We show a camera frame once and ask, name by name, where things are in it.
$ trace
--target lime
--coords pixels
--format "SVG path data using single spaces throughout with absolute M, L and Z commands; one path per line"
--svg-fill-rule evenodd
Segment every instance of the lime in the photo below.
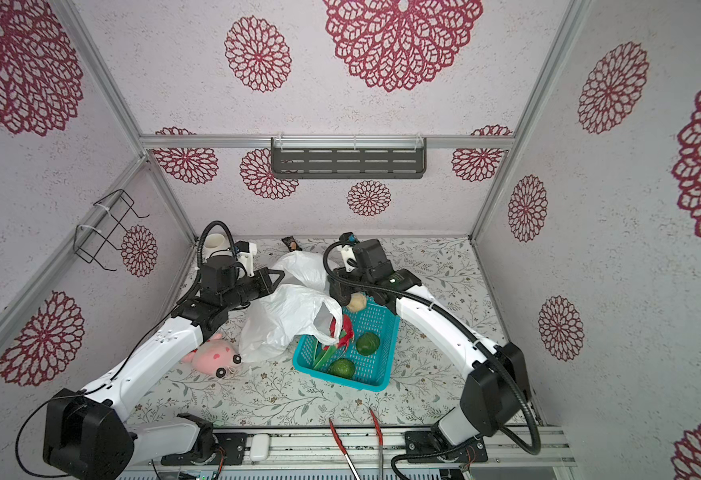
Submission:
M 348 359 L 334 360 L 332 365 L 329 367 L 329 373 L 331 375 L 339 376 L 344 379 L 352 379 L 355 372 L 356 366 L 351 360 Z
M 363 355 L 369 356 L 380 348 L 380 337 L 373 332 L 366 332 L 356 340 L 356 350 Z

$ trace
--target zip tie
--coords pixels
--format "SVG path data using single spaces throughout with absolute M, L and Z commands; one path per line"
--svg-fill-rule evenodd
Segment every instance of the zip tie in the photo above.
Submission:
M 90 226 L 90 225 L 79 225 L 79 227 L 81 227 L 81 228 L 89 228 L 89 229 L 91 229 L 91 230 L 96 231 L 98 234 L 101 234 L 101 233 L 102 233 L 102 230 L 100 230 L 99 228 L 95 228 L 94 226 Z

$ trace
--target teal plastic basket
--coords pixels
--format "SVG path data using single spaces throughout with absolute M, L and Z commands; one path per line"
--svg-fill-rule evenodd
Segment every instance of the teal plastic basket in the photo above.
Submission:
M 348 346 L 346 352 L 336 351 L 320 369 L 313 370 L 318 341 L 312 335 L 303 335 L 298 343 L 298 349 L 294 351 L 292 357 L 294 369 L 329 383 L 345 385 L 354 389 L 382 392 L 391 380 L 391 369 L 394 365 L 396 338 L 401 318 L 384 306 L 377 305 L 368 297 L 367 308 L 361 312 L 351 313 L 344 308 L 343 313 L 346 313 L 350 317 L 350 321 L 353 322 L 356 339 L 366 332 L 374 332 L 380 337 L 380 348 L 372 355 L 362 356 L 356 351 L 354 342 Z M 332 362 L 340 358 L 351 360 L 356 366 L 353 379 L 343 379 L 328 373 Z

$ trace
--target plastic bag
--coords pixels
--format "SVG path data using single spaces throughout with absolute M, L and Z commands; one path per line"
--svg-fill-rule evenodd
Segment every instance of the plastic bag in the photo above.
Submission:
M 330 261 L 330 267 L 336 264 Z M 295 251 L 272 267 L 283 270 L 284 279 L 274 293 L 253 300 L 241 331 L 242 362 L 262 362 L 283 353 L 297 335 L 313 335 L 324 345 L 334 345 L 340 329 L 330 336 L 332 317 L 342 318 L 340 304 L 329 296 L 329 281 L 319 254 Z

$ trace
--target pink plush toy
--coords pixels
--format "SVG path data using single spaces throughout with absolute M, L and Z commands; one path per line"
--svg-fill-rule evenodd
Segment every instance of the pink plush toy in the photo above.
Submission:
M 204 345 L 193 350 L 180 361 L 190 362 L 191 366 L 201 373 L 221 379 L 228 372 L 226 369 L 241 363 L 241 356 L 230 343 L 222 340 L 220 333 L 215 333 Z

